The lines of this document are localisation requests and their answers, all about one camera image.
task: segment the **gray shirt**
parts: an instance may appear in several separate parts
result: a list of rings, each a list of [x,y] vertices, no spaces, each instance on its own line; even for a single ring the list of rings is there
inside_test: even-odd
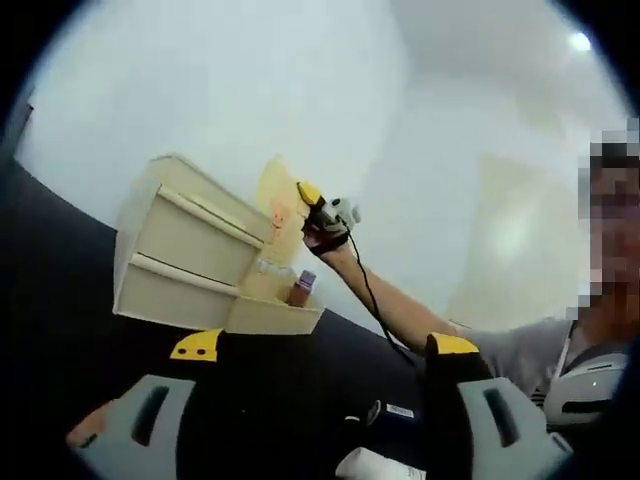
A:
[[[546,395],[571,323],[545,318],[506,332],[471,330],[468,338],[478,347],[494,376],[508,378],[527,396],[534,392]],[[571,335],[565,365],[588,347],[578,326]]]

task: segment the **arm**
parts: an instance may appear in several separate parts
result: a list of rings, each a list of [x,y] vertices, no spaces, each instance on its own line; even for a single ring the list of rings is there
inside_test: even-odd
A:
[[[327,252],[320,257],[331,267],[374,315],[373,302],[367,290],[364,276],[355,256],[347,245]],[[389,331],[411,350],[422,353],[427,336],[432,333],[459,336],[458,329],[445,322],[421,303],[408,297],[400,290],[365,267],[371,291],[375,295],[380,316]]]

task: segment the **person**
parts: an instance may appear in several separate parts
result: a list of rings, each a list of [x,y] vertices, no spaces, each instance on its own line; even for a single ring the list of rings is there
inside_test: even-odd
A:
[[[461,328],[363,266],[389,331],[416,353],[422,352],[431,332],[464,337],[478,347],[494,376],[507,377],[540,406],[563,350],[562,364],[568,365],[591,346],[629,343],[640,333],[640,163],[637,156],[627,155],[626,147],[605,144],[602,154],[591,157],[591,266],[601,279],[592,282],[589,305],[578,307],[575,321],[546,318],[504,332]],[[304,242],[317,251],[327,235],[307,227]],[[371,295],[348,243],[320,258],[373,313]]]

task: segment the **white wall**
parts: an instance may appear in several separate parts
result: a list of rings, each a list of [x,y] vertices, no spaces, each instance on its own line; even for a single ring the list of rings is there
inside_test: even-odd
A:
[[[363,261],[439,314],[477,312],[457,318],[472,327],[508,328],[560,313],[575,304],[579,275],[588,270],[576,198],[590,136],[578,118],[494,81],[416,78],[362,196],[364,220],[354,236]],[[498,160],[487,166],[485,154]],[[489,193],[504,188],[498,193],[511,195],[511,210],[499,204],[494,215],[480,208],[490,205],[483,175],[491,168],[506,175],[496,170],[502,160],[507,178],[523,185],[508,191],[511,182],[496,179],[502,183]],[[475,297],[456,308],[450,302],[459,300],[466,276]],[[483,279],[488,285],[478,284]],[[488,289],[484,303],[481,288]],[[331,293],[338,311],[380,331],[347,292]]]
[[[357,194],[407,71],[385,0],[90,2],[38,69],[18,160],[108,225],[169,152],[247,199],[277,153]]]

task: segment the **hand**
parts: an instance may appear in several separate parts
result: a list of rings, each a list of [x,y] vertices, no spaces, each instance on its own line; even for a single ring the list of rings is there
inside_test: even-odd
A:
[[[304,244],[309,249],[322,245],[335,236],[335,233],[322,231],[313,225],[305,225],[302,232],[304,233]],[[320,255],[320,259],[334,270],[343,264],[355,261],[349,242],[336,247],[334,250],[323,253]]]

